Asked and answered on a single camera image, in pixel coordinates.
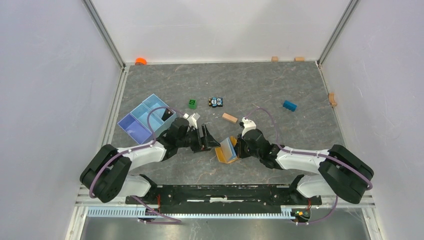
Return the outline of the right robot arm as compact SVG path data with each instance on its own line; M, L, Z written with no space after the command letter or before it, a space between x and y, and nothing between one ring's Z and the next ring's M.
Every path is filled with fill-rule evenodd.
M235 152L242 159L256 158L269 169L312 173L300 176L289 189L289 199L295 204L323 195L358 204L372 188L374 170L339 144L324 150L295 149L270 143L259 129L253 129L238 135Z

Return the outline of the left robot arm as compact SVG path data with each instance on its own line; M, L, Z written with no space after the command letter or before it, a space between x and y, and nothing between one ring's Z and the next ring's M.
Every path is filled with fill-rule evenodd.
M217 147L220 147L220 143L209 133L205 124L198 128L192 117L177 117L168 129L149 143L127 148L103 145L79 180L88 188L91 198L103 203L118 196L135 195L145 204L151 204L157 198L157 190L146 177L130 176L130 171L168 160L180 148L190 148L198 153Z

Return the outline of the orange card holder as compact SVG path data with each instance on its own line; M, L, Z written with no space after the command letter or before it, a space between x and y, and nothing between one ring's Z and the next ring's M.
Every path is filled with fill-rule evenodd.
M237 139L234 136L230 136L220 142L220 146L214 149L220 163L231 164L239 159L235 149L236 144Z

